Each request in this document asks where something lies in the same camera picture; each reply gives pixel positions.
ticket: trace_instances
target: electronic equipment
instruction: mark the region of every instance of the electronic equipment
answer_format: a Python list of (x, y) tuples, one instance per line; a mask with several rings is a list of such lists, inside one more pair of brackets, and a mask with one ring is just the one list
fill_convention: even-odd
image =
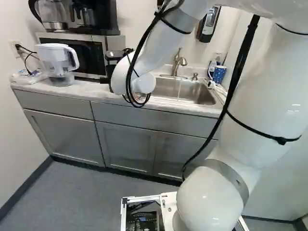
[(72, 0), (69, 31), (90, 35), (120, 35), (116, 0)]
[(106, 66), (117, 61), (106, 60), (108, 51), (121, 51), (125, 48), (125, 36), (99, 36), (72, 33), (36, 33), (40, 43), (62, 43), (73, 48), (80, 66), (72, 72), (75, 77), (100, 79), (107, 78)]
[(48, 32), (68, 31), (62, 0), (29, 0), (30, 11)]

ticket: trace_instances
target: electrical outlet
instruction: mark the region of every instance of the electrical outlet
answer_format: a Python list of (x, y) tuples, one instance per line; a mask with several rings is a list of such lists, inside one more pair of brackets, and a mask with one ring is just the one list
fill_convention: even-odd
[(17, 59), (17, 58), (20, 58), (20, 54), (18, 53), (18, 50), (17, 48), (15, 47), (16, 44), (19, 44), (19, 45), (22, 45), (22, 43), (20, 41), (9, 41), (9, 45), (12, 49), (12, 52), (14, 54), (14, 57)]

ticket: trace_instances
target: black cable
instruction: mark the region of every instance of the black cable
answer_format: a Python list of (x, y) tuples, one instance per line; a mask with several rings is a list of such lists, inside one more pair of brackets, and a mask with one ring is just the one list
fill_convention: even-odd
[(32, 73), (31, 73), (31, 71), (29, 71), (29, 69), (27, 68), (26, 61), (27, 61), (27, 58), (29, 58), (30, 55), (32, 55), (33, 53), (35, 53), (35, 52), (31, 51), (31, 52), (27, 55), (27, 57), (25, 58), (25, 67), (26, 67), (26, 70), (27, 70), (27, 72), (28, 72), (29, 75), (32, 75)]
[(139, 103), (137, 102), (134, 97), (133, 97), (133, 93), (131, 91), (131, 75), (134, 71), (134, 66), (136, 64), (136, 61), (137, 61), (137, 58), (140, 54), (140, 51), (146, 41), (146, 39), (148, 38), (148, 36), (150, 35), (150, 32), (151, 30), (154, 28), (154, 26), (161, 20), (161, 18), (165, 17), (168, 13), (170, 13), (171, 11), (174, 11), (176, 10), (177, 8), (179, 8), (182, 4), (184, 3), (184, 0), (179, 0), (179, 2), (167, 9), (164, 11), (165, 8), (161, 9), (155, 16), (154, 20), (152, 21), (152, 23), (150, 24), (150, 26), (146, 29), (146, 31), (144, 32), (141, 40), (139, 41), (139, 44), (136, 48), (136, 51), (135, 51), (135, 54), (134, 54), (134, 57), (129, 65), (129, 68), (128, 68), (128, 72), (127, 72), (127, 76), (126, 76), (126, 95), (128, 97), (128, 101), (130, 102), (130, 104), (133, 106), (133, 107), (136, 107), (136, 108), (141, 108), (143, 107), (150, 99), (150, 96), (151, 94), (148, 94), (145, 101), (143, 103)]
[(225, 104), (222, 108), (221, 114), (220, 114), (216, 124), (214, 125), (214, 128), (212, 129), (211, 133), (209, 134), (206, 141), (204, 142), (204, 144), (183, 165), (182, 171), (181, 171), (182, 181), (185, 181), (184, 172), (185, 172), (186, 166), (193, 159), (195, 159), (204, 150), (204, 148), (206, 148), (208, 146), (208, 144), (211, 142), (212, 138), (214, 137), (219, 125), (222, 122), (222, 119), (224, 118), (224, 116), (227, 112), (227, 109), (229, 107), (229, 104), (231, 102), (231, 99), (233, 97), (235, 89), (237, 87), (237, 84), (240, 80), (240, 76), (242, 74), (242, 71), (243, 71), (249, 50), (250, 50), (251, 43), (252, 43), (254, 35), (255, 35), (255, 31), (257, 29), (257, 24), (258, 24), (259, 20), (260, 20), (260, 16), (254, 14), (254, 16), (251, 19), (250, 25), (248, 26), (248, 30), (246, 32), (244, 39), (243, 39), (240, 51), (238, 53), (238, 56), (237, 56), (237, 59), (236, 59), (236, 62), (235, 62), (235, 66), (234, 66), (233, 74), (232, 74), (232, 77), (231, 77), (227, 98), (226, 98)]
[(16, 47), (17, 49), (22, 48), (22, 49), (24, 49), (24, 50), (26, 50), (26, 51), (28, 51), (28, 52), (32, 52), (32, 53), (34, 53), (34, 54), (37, 53), (37, 52), (35, 52), (35, 51), (30, 51), (30, 50), (28, 50), (26, 47), (23, 47), (23, 46), (20, 45), (20, 44), (16, 44), (15, 47)]

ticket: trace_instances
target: floor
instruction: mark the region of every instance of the floor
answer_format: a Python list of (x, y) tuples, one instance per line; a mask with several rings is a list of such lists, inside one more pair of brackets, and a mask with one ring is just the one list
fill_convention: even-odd
[[(0, 223), (0, 230), (119, 231), (123, 196), (176, 190), (175, 186), (53, 162)], [(289, 224), (246, 222), (250, 231), (295, 231)]]

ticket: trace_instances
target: stainless steel sink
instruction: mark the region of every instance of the stainless steel sink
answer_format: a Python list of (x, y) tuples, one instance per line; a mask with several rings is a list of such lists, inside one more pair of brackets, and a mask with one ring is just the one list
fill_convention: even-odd
[(194, 104), (216, 103), (204, 83), (173, 77), (156, 77), (156, 87), (152, 96)]

